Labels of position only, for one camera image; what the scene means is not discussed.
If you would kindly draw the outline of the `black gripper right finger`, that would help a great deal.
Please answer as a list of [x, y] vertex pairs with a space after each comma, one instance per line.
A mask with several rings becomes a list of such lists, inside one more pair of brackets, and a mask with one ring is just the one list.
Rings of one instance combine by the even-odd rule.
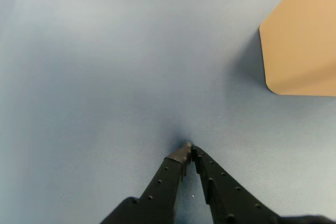
[[192, 160], [200, 175], [213, 223], [280, 223], [280, 216], [263, 205], [198, 146]]

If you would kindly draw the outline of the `gripper black left finger with grey tip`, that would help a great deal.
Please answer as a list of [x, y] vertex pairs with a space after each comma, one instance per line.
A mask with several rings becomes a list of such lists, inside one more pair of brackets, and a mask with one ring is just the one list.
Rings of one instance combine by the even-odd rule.
[[102, 223], [174, 223], [180, 183], [191, 162], [192, 144], [167, 156], [140, 198], [128, 197]]

